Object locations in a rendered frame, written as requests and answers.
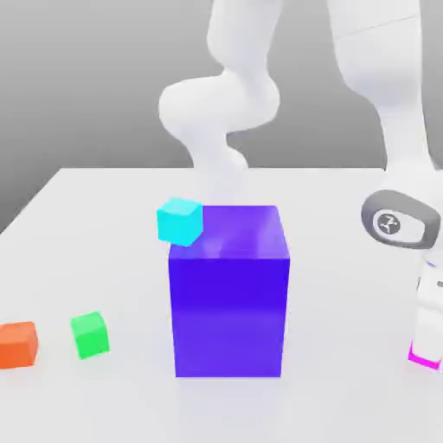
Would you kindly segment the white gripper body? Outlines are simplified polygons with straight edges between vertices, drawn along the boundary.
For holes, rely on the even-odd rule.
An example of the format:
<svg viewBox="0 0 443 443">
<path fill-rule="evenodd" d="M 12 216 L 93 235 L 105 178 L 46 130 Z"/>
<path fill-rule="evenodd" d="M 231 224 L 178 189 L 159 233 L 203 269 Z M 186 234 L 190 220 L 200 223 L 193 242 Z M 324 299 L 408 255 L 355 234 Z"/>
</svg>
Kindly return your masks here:
<svg viewBox="0 0 443 443">
<path fill-rule="evenodd" d="M 424 266 L 417 286 L 417 302 L 421 307 L 443 311 L 443 269 Z"/>
</svg>

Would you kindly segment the small magenta cube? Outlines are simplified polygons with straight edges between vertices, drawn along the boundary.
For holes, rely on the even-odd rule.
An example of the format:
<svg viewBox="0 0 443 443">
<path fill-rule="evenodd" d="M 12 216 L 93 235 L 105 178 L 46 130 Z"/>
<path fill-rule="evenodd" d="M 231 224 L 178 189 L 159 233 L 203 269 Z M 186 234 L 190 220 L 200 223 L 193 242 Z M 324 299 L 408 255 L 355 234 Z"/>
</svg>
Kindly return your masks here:
<svg viewBox="0 0 443 443">
<path fill-rule="evenodd" d="M 423 367 L 432 369 L 434 371 L 438 371 L 440 369 L 440 365 L 442 363 L 442 360 L 438 361 L 431 361 L 429 359 L 426 359 L 422 356 L 418 356 L 414 353 L 414 342 L 411 342 L 408 352 L 408 360 L 413 363 L 417 363 Z"/>
</svg>

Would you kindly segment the small cyan cube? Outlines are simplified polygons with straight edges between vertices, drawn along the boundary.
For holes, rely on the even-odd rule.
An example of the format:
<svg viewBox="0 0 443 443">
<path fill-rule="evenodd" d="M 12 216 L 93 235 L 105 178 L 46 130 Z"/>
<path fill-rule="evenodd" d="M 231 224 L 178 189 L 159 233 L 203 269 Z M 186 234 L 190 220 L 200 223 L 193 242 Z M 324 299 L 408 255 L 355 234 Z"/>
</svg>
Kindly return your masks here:
<svg viewBox="0 0 443 443">
<path fill-rule="evenodd" d="M 188 247 L 203 231 L 200 202 L 171 198 L 157 210 L 158 239 Z"/>
</svg>

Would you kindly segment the small green cube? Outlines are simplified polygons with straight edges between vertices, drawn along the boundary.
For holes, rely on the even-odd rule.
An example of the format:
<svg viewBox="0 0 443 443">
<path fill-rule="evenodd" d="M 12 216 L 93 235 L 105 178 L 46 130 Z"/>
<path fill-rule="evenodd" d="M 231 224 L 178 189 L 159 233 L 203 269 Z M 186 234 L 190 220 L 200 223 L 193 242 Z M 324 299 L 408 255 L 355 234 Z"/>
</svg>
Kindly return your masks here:
<svg viewBox="0 0 443 443">
<path fill-rule="evenodd" d="M 70 326 L 80 360 L 110 350 L 106 322 L 98 311 L 72 318 Z"/>
</svg>

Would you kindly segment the small orange cube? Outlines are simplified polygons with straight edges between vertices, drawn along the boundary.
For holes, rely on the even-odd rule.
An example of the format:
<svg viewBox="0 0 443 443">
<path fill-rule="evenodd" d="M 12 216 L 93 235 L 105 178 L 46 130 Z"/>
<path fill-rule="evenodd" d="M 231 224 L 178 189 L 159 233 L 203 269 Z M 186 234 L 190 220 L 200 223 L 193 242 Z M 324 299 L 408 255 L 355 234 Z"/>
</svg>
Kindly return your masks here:
<svg viewBox="0 0 443 443">
<path fill-rule="evenodd" d="M 32 321 L 0 324 L 0 369 L 33 366 L 38 345 Z"/>
</svg>

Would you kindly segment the large purple box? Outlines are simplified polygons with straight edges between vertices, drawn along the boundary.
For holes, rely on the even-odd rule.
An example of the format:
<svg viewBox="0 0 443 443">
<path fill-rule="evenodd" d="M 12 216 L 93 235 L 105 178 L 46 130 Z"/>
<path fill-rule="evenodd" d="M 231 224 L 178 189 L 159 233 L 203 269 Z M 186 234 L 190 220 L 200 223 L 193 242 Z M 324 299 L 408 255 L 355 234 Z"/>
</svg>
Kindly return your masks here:
<svg viewBox="0 0 443 443">
<path fill-rule="evenodd" d="M 276 207 L 204 207 L 199 238 L 169 252 L 176 375 L 279 377 L 290 264 Z"/>
</svg>

